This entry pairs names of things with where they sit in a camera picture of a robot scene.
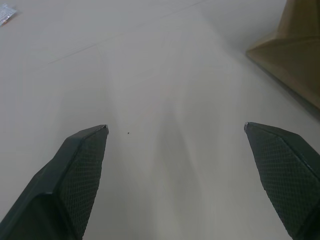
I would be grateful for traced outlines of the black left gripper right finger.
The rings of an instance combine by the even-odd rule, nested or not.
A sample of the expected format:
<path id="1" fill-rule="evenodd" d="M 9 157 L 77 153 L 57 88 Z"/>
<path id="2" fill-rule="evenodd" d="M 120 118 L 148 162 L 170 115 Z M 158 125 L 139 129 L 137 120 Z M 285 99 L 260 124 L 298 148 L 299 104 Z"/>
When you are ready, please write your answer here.
<path id="1" fill-rule="evenodd" d="M 292 240 L 320 240 L 320 154 L 300 135 L 244 126 L 261 184 Z"/>

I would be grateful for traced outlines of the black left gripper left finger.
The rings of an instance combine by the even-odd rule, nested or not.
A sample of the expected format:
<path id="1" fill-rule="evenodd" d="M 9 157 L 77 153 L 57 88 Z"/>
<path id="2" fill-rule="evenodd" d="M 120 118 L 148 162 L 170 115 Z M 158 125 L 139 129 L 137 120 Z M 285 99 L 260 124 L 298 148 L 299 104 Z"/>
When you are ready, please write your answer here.
<path id="1" fill-rule="evenodd" d="M 103 124 L 66 138 L 0 222 L 0 240 L 83 240 L 108 134 Z"/>

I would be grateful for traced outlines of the brown cardboard box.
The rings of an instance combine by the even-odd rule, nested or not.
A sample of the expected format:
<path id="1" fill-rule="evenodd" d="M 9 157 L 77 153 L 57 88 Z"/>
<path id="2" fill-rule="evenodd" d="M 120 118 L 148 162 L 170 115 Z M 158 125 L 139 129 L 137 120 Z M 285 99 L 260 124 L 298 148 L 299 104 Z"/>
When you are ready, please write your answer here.
<path id="1" fill-rule="evenodd" d="M 320 110 L 320 0 L 287 0 L 276 31 L 246 55 Z"/>

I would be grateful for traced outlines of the small clear plastic packet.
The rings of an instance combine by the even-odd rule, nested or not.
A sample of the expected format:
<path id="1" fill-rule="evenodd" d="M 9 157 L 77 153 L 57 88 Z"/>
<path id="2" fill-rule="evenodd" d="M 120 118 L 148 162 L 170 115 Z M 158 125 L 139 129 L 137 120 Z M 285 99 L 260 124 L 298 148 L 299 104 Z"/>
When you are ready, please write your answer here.
<path id="1" fill-rule="evenodd" d="M 0 4 L 0 28 L 20 13 L 21 11 L 16 6 L 6 3 Z"/>

